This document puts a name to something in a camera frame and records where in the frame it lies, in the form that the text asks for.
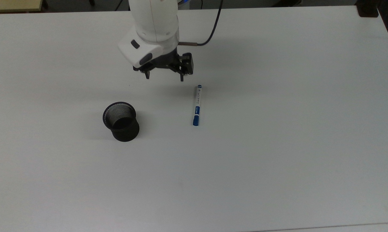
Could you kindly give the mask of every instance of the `pen holder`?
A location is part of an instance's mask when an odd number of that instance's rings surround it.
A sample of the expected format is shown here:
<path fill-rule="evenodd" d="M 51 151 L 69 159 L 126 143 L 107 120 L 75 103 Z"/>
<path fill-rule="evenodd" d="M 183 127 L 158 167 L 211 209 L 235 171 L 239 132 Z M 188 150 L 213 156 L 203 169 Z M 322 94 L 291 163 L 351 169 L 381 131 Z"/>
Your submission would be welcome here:
<path fill-rule="evenodd" d="M 131 141 L 139 133 L 135 109 L 126 102 L 120 101 L 108 106 L 103 120 L 105 126 L 112 131 L 112 135 L 118 141 Z"/>

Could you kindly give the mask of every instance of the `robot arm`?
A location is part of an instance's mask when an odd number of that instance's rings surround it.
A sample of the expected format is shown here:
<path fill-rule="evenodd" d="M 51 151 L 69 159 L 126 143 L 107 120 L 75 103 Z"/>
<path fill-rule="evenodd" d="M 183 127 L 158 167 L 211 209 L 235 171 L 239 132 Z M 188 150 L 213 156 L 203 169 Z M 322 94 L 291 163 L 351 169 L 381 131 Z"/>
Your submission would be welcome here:
<path fill-rule="evenodd" d="M 135 25 L 118 47 L 135 71 L 145 73 L 154 68 L 170 69 L 183 76 L 193 73 L 191 53 L 179 56 L 177 0 L 129 0 Z"/>

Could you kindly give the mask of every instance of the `black cable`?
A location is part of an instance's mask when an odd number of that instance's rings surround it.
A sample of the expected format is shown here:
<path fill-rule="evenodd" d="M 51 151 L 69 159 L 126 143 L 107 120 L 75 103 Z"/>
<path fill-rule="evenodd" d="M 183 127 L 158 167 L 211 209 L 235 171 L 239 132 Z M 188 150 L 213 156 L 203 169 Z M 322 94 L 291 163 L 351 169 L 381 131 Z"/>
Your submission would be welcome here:
<path fill-rule="evenodd" d="M 121 1 L 119 2 L 119 4 L 118 4 L 117 8 L 115 9 L 115 11 L 118 10 L 118 8 L 119 8 L 119 6 L 121 5 L 122 1 L 123 1 L 123 0 L 121 0 Z"/>
<path fill-rule="evenodd" d="M 221 9 L 222 9 L 222 3 L 223 3 L 223 0 L 221 0 L 221 2 L 220 2 L 220 6 L 219 6 L 219 8 L 218 8 L 217 18 L 215 19 L 213 31 L 211 32 L 211 35 L 210 35 L 210 37 L 207 39 L 207 41 L 205 41 L 205 42 L 203 42 L 203 43 L 179 42 L 178 45 L 185 45 L 185 46 L 204 46 L 204 45 L 208 44 L 208 42 L 209 42 L 209 41 L 211 40 L 211 38 L 213 37 L 214 31 L 215 31 L 215 29 L 216 29 L 216 27 L 217 27 L 219 15 L 220 15 Z"/>

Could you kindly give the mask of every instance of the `white table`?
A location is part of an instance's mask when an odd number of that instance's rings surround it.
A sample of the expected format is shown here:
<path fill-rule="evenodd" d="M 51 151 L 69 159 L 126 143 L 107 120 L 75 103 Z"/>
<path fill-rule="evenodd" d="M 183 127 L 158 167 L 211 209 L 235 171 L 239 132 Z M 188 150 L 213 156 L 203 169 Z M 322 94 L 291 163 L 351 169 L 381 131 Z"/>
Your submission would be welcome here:
<path fill-rule="evenodd" d="M 216 10 L 179 12 L 204 41 Z M 0 15 L 0 231 L 388 223 L 388 34 L 355 6 L 225 9 L 194 75 L 134 72 L 129 12 Z M 195 86 L 204 87 L 192 126 Z M 131 103 L 128 143 L 102 122 Z"/>
<path fill-rule="evenodd" d="M 388 232 L 388 224 L 365 226 L 341 226 L 311 229 L 291 229 L 283 232 Z"/>

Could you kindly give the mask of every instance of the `blue marker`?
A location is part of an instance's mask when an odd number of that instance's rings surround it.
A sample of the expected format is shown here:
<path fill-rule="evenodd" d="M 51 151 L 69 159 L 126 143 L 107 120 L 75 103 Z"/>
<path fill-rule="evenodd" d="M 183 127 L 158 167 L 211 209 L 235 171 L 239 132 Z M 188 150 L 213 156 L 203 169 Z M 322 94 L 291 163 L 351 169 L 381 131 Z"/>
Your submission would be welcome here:
<path fill-rule="evenodd" d="M 200 104 L 201 104 L 201 90 L 202 86 L 198 85 L 197 94 L 195 95 L 195 114 L 194 114 L 194 122 L 193 125 L 198 125 L 200 120 Z"/>

